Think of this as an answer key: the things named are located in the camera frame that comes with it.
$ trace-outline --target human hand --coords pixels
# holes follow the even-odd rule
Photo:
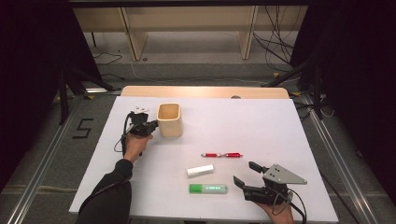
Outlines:
[[[136,161],[139,158],[139,154],[146,149],[150,139],[152,139],[152,135],[141,137],[128,133],[125,140],[126,151],[124,159],[130,162]]]
[[[290,204],[282,203],[276,204],[275,206],[267,205],[263,203],[256,203],[262,208],[275,224],[291,224],[294,223],[293,213],[291,212]]]

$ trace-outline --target metal rail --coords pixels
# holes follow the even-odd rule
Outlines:
[[[303,97],[307,104],[313,104],[312,100],[309,97],[307,97],[306,95],[304,95]],[[329,152],[332,162],[334,163],[338,174],[341,176],[341,179],[346,186],[346,190],[348,191],[352,202],[355,204],[356,209],[361,216],[362,222],[366,224],[378,223],[378,220],[376,219],[375,214],[370,207],[370,204],[368,203],[363,192],[355,181],[355,178],[350,172],[346,161],[343,159],[341,153],[339,152],[337,145],[332,140],[332,136],[327,130],[323,120],[320,120],[313,110],[311,110],[310,113],[310,117],[315,124],[320,138],[322,139],[327,151]]]
[[[20,197],[19,201],[15,205],[10,218],[8,219],[8,224],[15,224],[15,223],[22,223],[24,217],[26,216],[30,205],[35,198],[35,195],[40,187],[41,183],[44,180],[44,177],[52,163],[53,158],[56,155],[56,152],[59,149],[59,145],[62,143],[64,139],[64,134],[66,133],[70,122],[75,114],[75,111],[79,104],[82,101],[83,96],[76,96],[73,100],[73,104],[70,108],[70,114],[67,119],[64,121],[63,125],[60,125],[55,136],[52,138],[47,151],[41,160],[40,164],[38,165],[37,169],[35,170],[35,174],[33,175],[31,181],[27,185],[24,193]]]

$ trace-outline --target green marker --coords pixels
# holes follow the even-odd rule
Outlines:
[[[225,194],[227,193],[227,185],[190,184],[190,193]]]

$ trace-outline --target red pen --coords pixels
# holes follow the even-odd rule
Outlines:
[[[223,156],[225,156],[225,157],[242,157],[243,155],[242,154],[240,154],[239,152],[229,152],[229,153],[226,153],[226,154],[224,154]]]
[[[203,157],[221,157],[221,153],[204,153],[201,154]]]

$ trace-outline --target wooden cup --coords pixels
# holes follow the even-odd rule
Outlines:
[[[179,104],[161,104],[158,107],[157,120],[163,137],[179,137],[183,134]]]

